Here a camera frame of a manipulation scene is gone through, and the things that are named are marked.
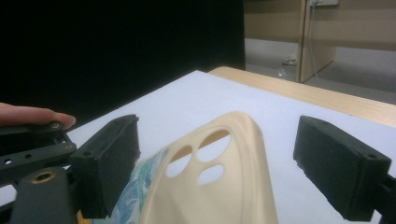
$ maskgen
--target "finger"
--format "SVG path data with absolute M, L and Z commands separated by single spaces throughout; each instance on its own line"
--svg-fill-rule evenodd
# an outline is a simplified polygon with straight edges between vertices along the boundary
M 47 124 L 54 120 L 63 123 L 65 129 L 70 128 L 76 122 L 76 119 L 72 116 L 55 113 L 46 108 L 3 106 L 0 110 L 0 126 Z
M 64 129 L 69 129 L 76 123 L 76 118 L 64 113 L 55 113 L 53 120 L 60 121 L 64 125 Z

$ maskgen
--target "white surface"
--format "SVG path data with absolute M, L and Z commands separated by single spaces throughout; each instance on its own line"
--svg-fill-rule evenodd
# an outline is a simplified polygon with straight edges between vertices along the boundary
M 396 160 L 396 129 L 201 72 L 184 76 L 74 130 L 69 136 L 80 147 L 112 119 L 136 114 L 141 158 L 146 158 L 231 111 L 248 113 L 262 129 L 279 223 L 349 223 L 330 206 L 292 158 L 301 115 L 329 121 Z M 389 173 L 395 176 L 393 164 Z M 9 191 L 2 190 L 1 201 L 8 195 Z M 379 215 L 375 215 L 372 223 L 378 220 Z

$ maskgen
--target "colorful cloth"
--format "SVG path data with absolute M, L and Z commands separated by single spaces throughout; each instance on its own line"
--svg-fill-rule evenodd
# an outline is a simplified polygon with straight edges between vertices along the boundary
M 138 224 L 151 181 L 167 152 L 163 149 L 151 158 L 137 162 L 111 217 L 93 219 L 92 224 Z

